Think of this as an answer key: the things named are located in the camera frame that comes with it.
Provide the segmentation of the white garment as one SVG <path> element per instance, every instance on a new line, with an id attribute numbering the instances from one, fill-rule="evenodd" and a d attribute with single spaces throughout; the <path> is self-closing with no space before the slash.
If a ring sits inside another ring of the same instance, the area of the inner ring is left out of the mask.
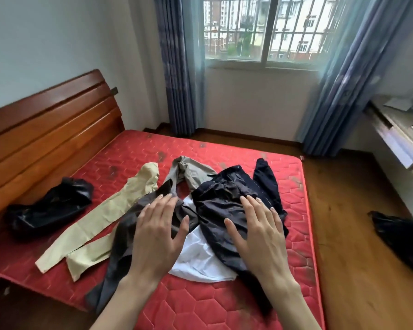
<path id="1" fill-rule="evenodd" d="M 233 281 L 237 277 L 236 272 L 215 256 L 198 223 L 187 234 L 183 249 L 169 274 L 198 283 Z"/>

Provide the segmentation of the person's right forearm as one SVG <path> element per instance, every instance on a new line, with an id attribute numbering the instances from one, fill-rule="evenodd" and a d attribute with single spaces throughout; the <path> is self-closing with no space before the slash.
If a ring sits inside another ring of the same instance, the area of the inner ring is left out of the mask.
<path id="1" fill-rule="evenodd" d="M 260 283 L 283 330 L 322 330 L 291 274 L 275 273 L 271 278 L 260 279 Z"/>

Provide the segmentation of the red quilted mattress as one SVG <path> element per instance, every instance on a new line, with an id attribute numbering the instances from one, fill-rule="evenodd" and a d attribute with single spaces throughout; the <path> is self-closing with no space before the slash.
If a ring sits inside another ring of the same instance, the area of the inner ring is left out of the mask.
<path id="1" fill-rule="evenodd" d="M 140 131 L 124 131 L 74 174 L 95 187 L 93 206 L 119 191 L 147 162 L 159 165 L 160 185 L 172 161 L 187 156 L 215 171 L 240 165 L 252 176 L 256 160 L 264 158 L 278 183 L 287 211 L 288 263 L 314 317 L 325 329 L 316 269 L 314 239 L 302 161 L 294 156 L 199 142 Z M 19 243 L 0 232 L 0 277 L 80 310 L 84 296 L 105 275 L 108 261 L 87 270 L 74 283 L 65 261 L 42 274 L 35 261 L 60 233 Z M 263 317 L 250 291 L 240 280 L 196 283 L 166 275 L 139 316 L 138 330 L 281 330 L 274 312 Z"/>

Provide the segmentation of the wide blue curtain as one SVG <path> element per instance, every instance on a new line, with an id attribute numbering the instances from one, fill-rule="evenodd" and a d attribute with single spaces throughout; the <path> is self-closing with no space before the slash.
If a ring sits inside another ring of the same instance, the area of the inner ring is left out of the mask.
<path id="1" fill-rule="evenodd" d="M 343 147 L 413 30 L 413 0 L 344 0 L 318 89 L 299 129 L 303 153 Z"/>

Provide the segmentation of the person's left hand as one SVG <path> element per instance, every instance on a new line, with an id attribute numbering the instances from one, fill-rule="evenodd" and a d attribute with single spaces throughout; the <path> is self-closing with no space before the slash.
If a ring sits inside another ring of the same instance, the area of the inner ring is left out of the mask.
<path id="1" fill-rule="evenodd" d="M 132 244 L 132 261 L 128 275 L 143 274 L 163 278 L 173 267 L 182 249 L 173 249 L 172 218 L 177 196 L 168 195 L 166 204 L 167 227 L 155 225 L 155 200 L 148 207 L 146 221 L 140 234 L 135 231 Z"/>

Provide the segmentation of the person's left forearm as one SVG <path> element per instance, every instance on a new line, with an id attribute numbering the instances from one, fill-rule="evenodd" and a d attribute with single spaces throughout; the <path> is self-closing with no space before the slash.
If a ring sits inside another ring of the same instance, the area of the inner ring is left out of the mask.
<path id="1" fill-rule="evenodd" d="M 124 277 L 89 330 L 133 330 L 159 282 L 160 278 L 143 274 Z"/>

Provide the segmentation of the black plastic bag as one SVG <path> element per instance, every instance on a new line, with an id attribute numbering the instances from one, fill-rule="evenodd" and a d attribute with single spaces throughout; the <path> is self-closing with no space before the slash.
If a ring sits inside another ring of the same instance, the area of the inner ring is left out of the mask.
<path id="1" fill-rule="evenodd" d="M 84 179 L 64 177 L 31 205 L 9 205 L 3 219 L 20 241 L 40 238 L 75 220 L 92 204 L 94 186 Z"/>

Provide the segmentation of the grey paper sheet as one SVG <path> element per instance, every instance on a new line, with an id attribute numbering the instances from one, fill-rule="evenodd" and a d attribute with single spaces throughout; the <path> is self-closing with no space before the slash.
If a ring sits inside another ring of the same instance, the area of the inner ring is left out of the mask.
<path id="1" fill-rule="evenodd" d="M 387 100 L 383 106 L 389 107 L 398 111 L 408 112 L 413 110 L 413 100 L 405 98 L 393 97 Z"/>

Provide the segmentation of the narrow blue curtain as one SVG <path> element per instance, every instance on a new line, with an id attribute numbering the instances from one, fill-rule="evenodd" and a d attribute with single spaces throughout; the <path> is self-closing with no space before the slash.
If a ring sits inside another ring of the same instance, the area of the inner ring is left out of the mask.
<path id="1" fill-rule="evenodd" d="M 205 46 L 203 0 L 154 0 L 172 132 L 203 127 Z"/>

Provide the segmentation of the white desk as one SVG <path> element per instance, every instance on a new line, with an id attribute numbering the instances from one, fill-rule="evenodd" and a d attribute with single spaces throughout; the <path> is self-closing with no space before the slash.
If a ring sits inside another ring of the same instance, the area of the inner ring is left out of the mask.
<path id="1" fill-rule="evenodd" d="M 413 110 L 398 111 L 383 104 L 393 97 L 377 94 L 369 100 L 364 114 L 372 128 L 406 170 L 413 174 Z"/>

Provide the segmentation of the beige trousers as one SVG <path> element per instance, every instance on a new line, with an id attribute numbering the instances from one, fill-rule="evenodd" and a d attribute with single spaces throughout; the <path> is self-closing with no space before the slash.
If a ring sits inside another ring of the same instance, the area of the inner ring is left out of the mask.
<path id="1" fill-rule="evenodd" d="M 76 282 L 87 269 L 107 259 L 114 233 L 94 242 L 91 240 L 126 214 L 140 198 L 157 190 L 158 179 L 158 164 L 144 164 L 119 192 L 69 226 L 35 262 L 38 270 L 46 273 L 65 258 L 72 280 Z"/>

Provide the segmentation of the person's right hand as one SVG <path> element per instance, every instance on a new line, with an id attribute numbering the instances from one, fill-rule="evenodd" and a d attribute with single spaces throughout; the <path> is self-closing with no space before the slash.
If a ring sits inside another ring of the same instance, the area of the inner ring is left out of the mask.
<path id="1" fill-rule="evenodd" d="M 260 279 L 271 278 L 275 273 L 282 276 L 291 274 L 287 262 L 283 224 L 275 208 L 269 208 L 273 214 L 273 227 L 264 226 L 256 216 L 255 198 L 249 195 L 241 196 L 240 201 L 247 219 L 247 237 L 243 238 L 248 243 L 248 251 L 239 255 L 248 270 L 259 283 Z"/>

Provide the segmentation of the brown wooden headboard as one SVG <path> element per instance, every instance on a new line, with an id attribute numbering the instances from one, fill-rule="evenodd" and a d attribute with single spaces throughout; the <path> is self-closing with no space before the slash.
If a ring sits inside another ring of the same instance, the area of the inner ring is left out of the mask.
<path id="1" fill-rule="evenodd" d="M 0 108 L 0 233 L 6 207 L 29 204 L 125 130 L 99 69 Z"/>

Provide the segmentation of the khaki grey garment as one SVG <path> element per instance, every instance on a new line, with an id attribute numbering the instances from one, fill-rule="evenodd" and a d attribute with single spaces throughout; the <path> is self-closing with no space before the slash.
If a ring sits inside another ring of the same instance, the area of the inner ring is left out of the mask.
<path id="1" fill-rule="evenodd" d="M 173 160 L 164 183 L 170 180 L 170 191 L 172 194 L 176 194 L 177 185 L 185 181 L 189 192 L 192 193 L 202 183 L 210 181 L 216 174 L 217 172 L 208 165 L 201 164 L 186 156 L 179 156 Z"/>

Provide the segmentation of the dark navy jacket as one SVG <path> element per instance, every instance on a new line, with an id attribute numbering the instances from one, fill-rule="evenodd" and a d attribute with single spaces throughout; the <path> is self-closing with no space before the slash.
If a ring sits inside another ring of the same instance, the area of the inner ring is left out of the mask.
<path id="1" fill-rule="evenodd" d="M 241 196 L 260 198 L 268 208 L 274 207 L 285 226 L 287 212 L 281 204 L 278 183 L 268 162 L 263 158 L 256 161 L 253 177 L 242 166 L 231 166 L 212 179 L 202 183 L 192 192 L 201 231 L 215 256 L 228 268 L 237 273 L 237 277 L 251 292 L 262 316 L 270 314 L 272 308 L 257 278 L 247 269 L 225 226 L 225 218 L 231 219 L 238 232 L 246 238 L 247 220 L 240 201 Z"/>

